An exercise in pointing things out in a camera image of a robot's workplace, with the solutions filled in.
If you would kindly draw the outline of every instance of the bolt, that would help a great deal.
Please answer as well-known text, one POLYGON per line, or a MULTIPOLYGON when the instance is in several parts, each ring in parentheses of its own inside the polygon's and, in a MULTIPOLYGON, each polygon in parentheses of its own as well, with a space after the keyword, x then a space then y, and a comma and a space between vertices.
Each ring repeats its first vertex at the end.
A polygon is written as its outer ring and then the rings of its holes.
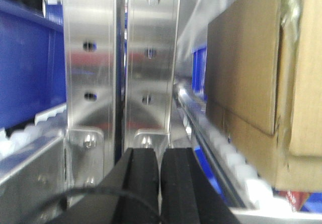
POLYGON ((84 148, 90 149, 96 147, 96 138, 95 135, 87 134, 84 139, 84 148))
POLYGON ((45 175, 38 175, 37 177, 37 181, 38 183, 40 183, 42 186, 48 186, 49 185, 49 181, 48 181, 48 177, 45 175))
POLYGON ((87 178, 84 183, 84 187, 94 187, 94 186, 95 186, 95 178, 94 177, 87 178))

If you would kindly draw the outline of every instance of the black cable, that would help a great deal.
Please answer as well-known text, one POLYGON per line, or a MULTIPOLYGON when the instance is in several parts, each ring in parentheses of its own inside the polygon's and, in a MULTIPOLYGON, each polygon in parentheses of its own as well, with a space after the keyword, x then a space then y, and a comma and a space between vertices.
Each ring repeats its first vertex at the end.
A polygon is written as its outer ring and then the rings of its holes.
POLYGON ((93 194, 93 195, 115 195, 115 196, 121 196, 128 199, 135 200, 137 203, 139 203, 142 207, 144 207, 147 211, 149 211, 153 216, 155 216, 158 221, 161 221, 163 224, 168 224, 168 222, 164 219, 163 216, 159 215, 158 210, 155 210, 146 200, 144 200, 142 197, 122 189, 117 188, 111 188, 111 187, 85 187, 85 188, 73 188, 70 190, 67 190, 63 193, 54 195, 53 197, 49 198, 47 201, 45 201, 43 204, 41 204, 34 212, 30 213, 27 217, 25 217, 23 222, 20 224, 28 223, 32 220, 32 218, 35 218, 38 213, 45 211, 50 206, 52 206, 54 203, 61 201, 64 198, 75 196, 75 195, 82 195, 82 194, 93 194))

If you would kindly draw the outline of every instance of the blue plastic bin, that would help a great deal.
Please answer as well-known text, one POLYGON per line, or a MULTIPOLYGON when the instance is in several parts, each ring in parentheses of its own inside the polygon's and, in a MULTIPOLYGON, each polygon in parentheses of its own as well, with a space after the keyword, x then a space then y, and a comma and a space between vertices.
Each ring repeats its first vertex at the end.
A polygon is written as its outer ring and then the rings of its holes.
POLYGON ((0 128, 66 101, 63 27, 0 0, 0 128))
POLYGON ((193 52, 192 90, 203 100, 207 100, 205 90, 205 72, 207 47, 201 47, 193 52))

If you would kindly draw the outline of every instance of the cardboard box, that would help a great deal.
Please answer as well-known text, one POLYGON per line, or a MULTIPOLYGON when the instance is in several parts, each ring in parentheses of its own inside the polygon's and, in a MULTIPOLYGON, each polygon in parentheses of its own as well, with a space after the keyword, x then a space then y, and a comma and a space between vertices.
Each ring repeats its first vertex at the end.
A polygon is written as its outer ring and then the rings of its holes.
POLYGON ((322 191, 322 0, 237 0, 208 26, 206 114, 281 190, 322 191))

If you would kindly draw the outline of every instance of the silver metal plate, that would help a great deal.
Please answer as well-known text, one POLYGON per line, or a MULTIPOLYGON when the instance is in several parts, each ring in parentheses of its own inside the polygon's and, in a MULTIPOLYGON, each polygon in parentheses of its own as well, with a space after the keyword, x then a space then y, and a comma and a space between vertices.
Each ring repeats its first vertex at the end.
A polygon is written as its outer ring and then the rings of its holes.
POLYGON ((0 166, 0 223, 45 223, 59 213, 53 205, 30 216, 46 199, 64 191, 63 137, 41 137, 0 166))
POLYGON ((170 132, 179 1, 128 0, 124 150, 170 132))
POLYGON ((96 127, 104 136, 104 174, 114 165, 124 34, 117 0, 63 0, 68 127, 96 127))
POLYGON ((103 179, 104 137, 99 129, 68 129, 66 166, 68 188, 94 187, 103 179))

